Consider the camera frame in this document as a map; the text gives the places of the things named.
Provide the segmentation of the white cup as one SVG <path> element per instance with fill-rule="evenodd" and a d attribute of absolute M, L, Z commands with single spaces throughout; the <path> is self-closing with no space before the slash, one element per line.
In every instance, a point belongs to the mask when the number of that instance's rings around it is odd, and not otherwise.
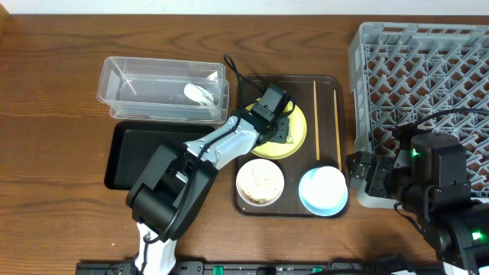
<path fill-rule="evenodd" d="M 336 209 L 344 204 L 345 178 L 334 167 L 320 167 L 313 171 L 305 197 L 318 209 Z"/>

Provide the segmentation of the green snack wrapper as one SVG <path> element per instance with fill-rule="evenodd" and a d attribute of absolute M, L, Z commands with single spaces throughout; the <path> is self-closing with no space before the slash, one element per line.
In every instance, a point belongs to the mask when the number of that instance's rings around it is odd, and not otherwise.
<path fill-rule="evenodd" d="M 287 130 L 286 143 L 287 144 L 292 144 L 293 143 L 293 135 L 292 135 L 291 128 L 288 128 L 288 130 Z"/>

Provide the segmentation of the wooden chopstick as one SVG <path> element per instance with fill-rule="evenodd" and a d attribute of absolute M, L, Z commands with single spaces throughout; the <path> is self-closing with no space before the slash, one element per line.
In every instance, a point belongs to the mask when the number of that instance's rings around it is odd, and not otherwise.
<path fill-rule="evenodd" d="M 316 160 L 320 160 L 320 145 L 319 145 L 319 119 L 318 119 L 318 100 L 316 81 L 313 80 L 313 108 L 314 108 L 314 126 L 315 126 L 315 146 L 316 146 Z"/>
<path fill-rule="evenodd" d="M 334 118 L 335 118 L 335 140 L 336 140 L 336 150 L 337 150 L 337 162 L 338 169 L 342 171 L 342 153 L 341 153 L 341 136 L 339 132 L 339 121 L 338 121 L 338 100 L 337 92 L 333 90 L 333 107 L 334 107 Z"/>

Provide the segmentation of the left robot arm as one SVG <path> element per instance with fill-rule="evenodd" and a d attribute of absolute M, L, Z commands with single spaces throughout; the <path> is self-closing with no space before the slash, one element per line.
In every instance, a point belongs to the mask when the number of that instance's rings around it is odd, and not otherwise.
<path fill-rule="evenodd" d="M 294 109 L 293 103 L 271 108 L 255 102 L 204 137 L 157 147 L 126 197 L 140 234 L 135 274 L 174 268 L 176 241 L 196 219 L 219 170 L 277 136 Z"/>

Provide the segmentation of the blue plate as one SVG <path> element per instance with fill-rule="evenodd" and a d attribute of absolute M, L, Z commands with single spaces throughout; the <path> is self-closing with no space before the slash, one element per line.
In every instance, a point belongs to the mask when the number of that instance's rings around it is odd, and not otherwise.
<path fill-rule="evenodd" d="M 339 214 L 348 202 L 345 176 L 335 167 L 317 167 L 307 171 L 300 180 L 298 192 L 306 209 L 322 217 Z"/>

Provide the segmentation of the white bowl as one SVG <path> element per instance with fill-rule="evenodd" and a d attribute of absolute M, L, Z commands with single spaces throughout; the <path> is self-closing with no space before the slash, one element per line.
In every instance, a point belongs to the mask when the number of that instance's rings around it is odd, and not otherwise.
<path fill-rule="evenodd" d="M 262 207 L 275 203 L 285 187 L 282 170 L 267 159 L 245 163 L 236 176 L 236 190 L 247 204 Z"/>

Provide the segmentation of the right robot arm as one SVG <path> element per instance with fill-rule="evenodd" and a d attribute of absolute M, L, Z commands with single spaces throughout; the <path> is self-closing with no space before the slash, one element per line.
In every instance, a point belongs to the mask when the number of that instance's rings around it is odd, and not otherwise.
<path fill-rule="evenodd" d="M 480 274 L 488 266 L 488 205 L 471 196 L 466 150 L 416 123 L 393 128 L 394 158 L 367 151 L 346 159 L 348 185 L 367 208 L 406 210 L 406 218 L 445 264 Z"/>

